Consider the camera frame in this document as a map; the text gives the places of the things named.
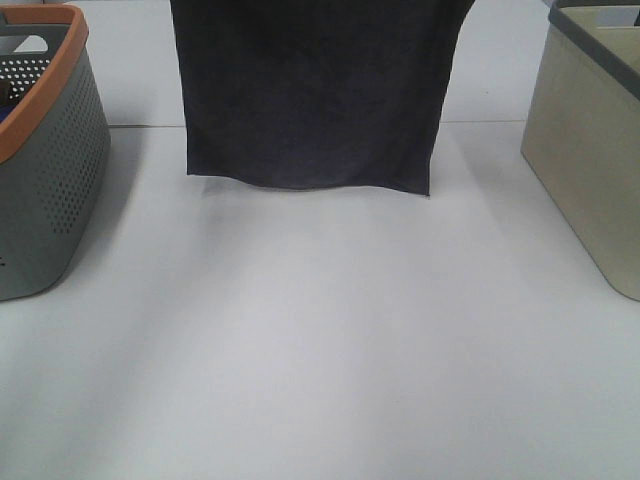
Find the grey perforated basket orange rim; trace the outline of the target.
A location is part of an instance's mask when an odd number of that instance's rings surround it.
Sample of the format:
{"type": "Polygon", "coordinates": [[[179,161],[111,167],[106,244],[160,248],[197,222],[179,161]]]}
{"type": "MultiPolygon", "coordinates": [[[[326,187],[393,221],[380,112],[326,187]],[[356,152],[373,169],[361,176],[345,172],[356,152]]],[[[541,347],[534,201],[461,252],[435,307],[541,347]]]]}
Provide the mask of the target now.
{"type": "Polygon", "coordinates": [[[111,136],[87,53],[83,12],[1,8],[4,38],[41,51],[1,56],[1,298],[36,295],[65,273],[102,185],[111,136]]]}

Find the beige basket grey rim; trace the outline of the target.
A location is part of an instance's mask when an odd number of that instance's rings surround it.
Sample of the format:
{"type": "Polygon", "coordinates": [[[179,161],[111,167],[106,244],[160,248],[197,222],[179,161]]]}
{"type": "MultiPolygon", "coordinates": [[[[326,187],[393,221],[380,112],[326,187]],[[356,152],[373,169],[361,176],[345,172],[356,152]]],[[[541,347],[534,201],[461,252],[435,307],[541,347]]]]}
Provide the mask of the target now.
{"type": "Polygon", "coordinates": [[[521,152],[609,285],[639,297],[639,4],[556,1],[521,152]]]}

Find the dark grey towel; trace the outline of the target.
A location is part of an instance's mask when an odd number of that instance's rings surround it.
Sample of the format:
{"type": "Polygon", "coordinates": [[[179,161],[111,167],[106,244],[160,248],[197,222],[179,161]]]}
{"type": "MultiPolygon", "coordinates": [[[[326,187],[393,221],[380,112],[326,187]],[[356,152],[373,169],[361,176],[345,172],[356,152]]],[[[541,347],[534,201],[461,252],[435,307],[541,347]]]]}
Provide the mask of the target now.
{"type": "Polygon", "coordinates": [[[174,1],[186,171],[425,195],[468,1],[174,1]]]}

